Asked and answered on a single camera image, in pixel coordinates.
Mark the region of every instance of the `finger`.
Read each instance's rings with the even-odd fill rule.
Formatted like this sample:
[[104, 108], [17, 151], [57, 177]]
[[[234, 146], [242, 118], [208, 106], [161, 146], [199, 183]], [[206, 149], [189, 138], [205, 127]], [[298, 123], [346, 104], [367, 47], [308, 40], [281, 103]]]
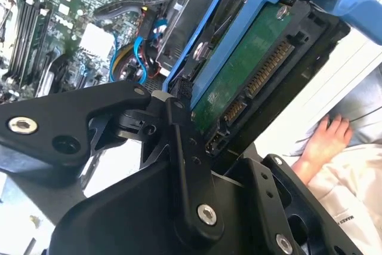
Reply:
[[352, 137], [353, 137], [353, 129], [349, 127], [344, 135], [344, 141], [346, 146], [350, 143], [350, 141], [352, 140]]
[[318, 131], [326, 131], [326, 129], [328, 128], [328, 123], [329, 123], [329, 116], [324, 116], [322, 118], [320, 124], [318, 125], [317, 130]]
[[341, 124], [341, 120], [342, 120], [342, 117], [341, 115], [337, 115], [333, 122], [330, 124], [330, 126], [328, 127], [328, 132], [330, 133], [335, 133], [338, 129], [338, 127], [340, 126]]
[[340, 126], [335, 132], [336, 135], [343, 137], [349, 127], [350, 123], [348, 119], [342, 119]]

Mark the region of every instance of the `black cable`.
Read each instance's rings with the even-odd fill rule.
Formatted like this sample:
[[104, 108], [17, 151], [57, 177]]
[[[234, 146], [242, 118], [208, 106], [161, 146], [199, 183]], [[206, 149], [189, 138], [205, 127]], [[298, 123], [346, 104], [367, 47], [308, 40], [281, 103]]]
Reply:
[[143, 7], [158, 5], [170, 0], [120, 0], [115, 1], [94, 10], [94, 17], [97, 20], [112, 19], [126, 13], [131, 7]]

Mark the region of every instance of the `hand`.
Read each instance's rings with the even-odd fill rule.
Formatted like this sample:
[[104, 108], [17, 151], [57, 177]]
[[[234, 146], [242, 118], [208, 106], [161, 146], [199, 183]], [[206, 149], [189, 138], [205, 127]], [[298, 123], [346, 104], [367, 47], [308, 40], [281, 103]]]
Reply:
[[322, 119], [302, 155], [305, 161], [310, 161], [320, 167], [342, 152], [353, 136], [349, 120], [343, 119], [341, 115], [336, 116], [329, 127], [328, 122], [328, 116]]
[[303, 155], [292, 166], [305, 185], [314, 178], [324, 164], [342, 152], [352, 139], [353, 131], [348, 119], [338, 115], [329, 127], [328, 122], [328, 116], [322, 119], [306, 145]]

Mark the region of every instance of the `screw hole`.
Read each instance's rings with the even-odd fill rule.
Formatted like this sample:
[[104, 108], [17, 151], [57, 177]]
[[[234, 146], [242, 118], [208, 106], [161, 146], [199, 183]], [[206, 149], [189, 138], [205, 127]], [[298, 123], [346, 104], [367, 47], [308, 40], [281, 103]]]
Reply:
[[144, 95], [144, 91], [141, 89], [141, 88], [135, 88], [134, 89], [134, 92], [136, 92], [137, 94], [143, 96]]
[[156, 132], [156, 126], [154, 125], [148, 125], [143, 129], [143, 133], [147, 136], [151, 136], [152, 134], [155, 134]]
[[201, 160], [199, 158], [197, 158], [196, 156], [192, 157], [192, 161], [196, 165], [201, 165], [202, 164]]
[[196, 146], [198, 143], [193, 138], [190, 138], [190, 144]]
[[73, 155], [81, 149], [81, 144], [72, 136], [57, 136], [52, 145], [57, 152], [65, 155]]
[[176, 105], [176, 106], [179, 107], [180, 109], [184, 108], [183, 104], [180, 103], [180, 102], [174, 102], [174, 105]]

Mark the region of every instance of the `white chip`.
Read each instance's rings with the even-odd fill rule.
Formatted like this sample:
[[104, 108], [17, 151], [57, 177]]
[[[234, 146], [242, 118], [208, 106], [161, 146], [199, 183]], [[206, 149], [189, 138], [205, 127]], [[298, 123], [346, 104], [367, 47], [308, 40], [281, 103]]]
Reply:
[[64, 15], [68, 15], [69, 14], [69, 11], [70, 11], [70, 8], [64, 4], [60, 4], [60, 6], [58, 7], [58, 11]]
[[33, 5], [35, 3], [34, 0], [25, 0], [25, 2], [29, 5]]
[[105, 32], [96, 25], [89, 23], [86, 26], [79, 46], [87, 53], [107, 60], [114, 45], [114, 36]]

